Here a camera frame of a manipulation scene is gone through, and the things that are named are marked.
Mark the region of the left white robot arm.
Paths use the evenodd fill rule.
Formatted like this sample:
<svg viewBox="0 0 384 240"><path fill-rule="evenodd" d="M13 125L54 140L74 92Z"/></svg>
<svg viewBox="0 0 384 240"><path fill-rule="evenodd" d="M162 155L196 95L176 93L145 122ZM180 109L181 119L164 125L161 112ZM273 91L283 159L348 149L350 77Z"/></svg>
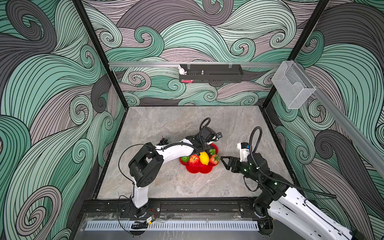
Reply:
<svg viewBox="0 0 384 240"><path fill-rule="evenodd" d="M176 143L155 146L152 143L142 148L129 162L130 175L134 183L132 202L137 209L145 207L149 201L149 185L155 180L162 166L170 161L193 154L209 153L212 144L223 137L209 127L201 127L196 135L187 136Z"/></svg>

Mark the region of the red apple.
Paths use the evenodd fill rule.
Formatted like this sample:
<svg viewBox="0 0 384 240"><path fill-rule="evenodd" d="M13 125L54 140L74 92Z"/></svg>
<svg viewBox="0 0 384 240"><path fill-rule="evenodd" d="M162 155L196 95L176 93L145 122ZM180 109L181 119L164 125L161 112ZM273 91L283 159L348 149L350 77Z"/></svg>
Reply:
<svg viewBox="0 0 384 240"><path fill-rule="evenodd" d="M189 159L189 164L194 165L200 162L200 157L198 155L191 155Z"/></svg>

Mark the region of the yellow lemon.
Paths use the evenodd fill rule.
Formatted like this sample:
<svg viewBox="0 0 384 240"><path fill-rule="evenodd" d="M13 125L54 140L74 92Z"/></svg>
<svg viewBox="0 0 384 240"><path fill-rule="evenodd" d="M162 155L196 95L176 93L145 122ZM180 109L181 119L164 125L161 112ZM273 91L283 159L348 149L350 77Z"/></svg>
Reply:
<svg viewBox="0 0 384 240"><path fill-rule="evenodd" d="M202 165L207 166L209 164L210 157L206 152L200 152L199 157L200 157L200 163Z"/></svg>

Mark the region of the dark mangosteen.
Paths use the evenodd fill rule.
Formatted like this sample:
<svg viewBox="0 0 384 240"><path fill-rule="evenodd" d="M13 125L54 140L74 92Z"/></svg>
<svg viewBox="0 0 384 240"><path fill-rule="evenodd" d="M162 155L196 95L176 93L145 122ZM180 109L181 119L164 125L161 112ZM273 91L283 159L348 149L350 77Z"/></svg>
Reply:
<svg viewBox="0 0 384 240"><path fill-rule="evenodd" d="M217 151L215 148L213 149L209 149L209 155L212 156L212 155L216 155L217 154Z"/></svg>

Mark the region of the green lime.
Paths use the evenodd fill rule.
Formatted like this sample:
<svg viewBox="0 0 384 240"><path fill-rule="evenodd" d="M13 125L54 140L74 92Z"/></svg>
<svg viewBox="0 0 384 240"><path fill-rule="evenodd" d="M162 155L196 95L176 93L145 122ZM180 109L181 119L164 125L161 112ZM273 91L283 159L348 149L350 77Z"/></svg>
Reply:
<svg viewBox="0 0 384 240"><path fill-rule="evenodd" d="M190 157L189 157L189 156L181 157L181 161L184 162L184 163L188 163L189 160L190 160Z"/></svg>

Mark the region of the black grape bunch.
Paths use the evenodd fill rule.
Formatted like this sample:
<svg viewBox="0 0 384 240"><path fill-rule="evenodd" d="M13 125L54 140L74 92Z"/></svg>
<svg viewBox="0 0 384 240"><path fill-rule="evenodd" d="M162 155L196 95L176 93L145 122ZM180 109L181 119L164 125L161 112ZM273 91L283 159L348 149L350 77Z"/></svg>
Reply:
<svg viewBox="0 0 384 240"><path fill-rule="evenodd" d="M166 138L161 138L160 142L158 143L159 146L165 146L168 145L168 140Z"/></svg>

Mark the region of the red strawberry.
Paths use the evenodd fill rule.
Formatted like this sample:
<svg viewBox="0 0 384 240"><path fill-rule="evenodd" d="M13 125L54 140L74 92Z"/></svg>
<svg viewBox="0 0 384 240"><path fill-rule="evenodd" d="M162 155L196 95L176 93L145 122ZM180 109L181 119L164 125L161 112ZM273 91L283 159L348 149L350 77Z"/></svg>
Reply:
<svg viewBox="0 0 384 240"><path fill-rule="evenodd" d="M220 157L218 155L211 155L210 164L216 166L220 162Z"/></svg>

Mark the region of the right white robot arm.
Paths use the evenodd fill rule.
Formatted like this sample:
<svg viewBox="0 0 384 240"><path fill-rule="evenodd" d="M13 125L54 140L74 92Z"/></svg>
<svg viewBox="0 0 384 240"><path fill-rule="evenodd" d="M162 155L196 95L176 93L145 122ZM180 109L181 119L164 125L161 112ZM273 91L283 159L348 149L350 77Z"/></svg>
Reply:
<svg viewBox="0 0 384 240"><path fill-rule="evenodd" d="M225 168L257 182L262 192L252 204L260 218L275 219L306 240L364 240L333 220L305 198L281 175L272 172L261 154L241 151L239 158L221 157Z"/></svg>

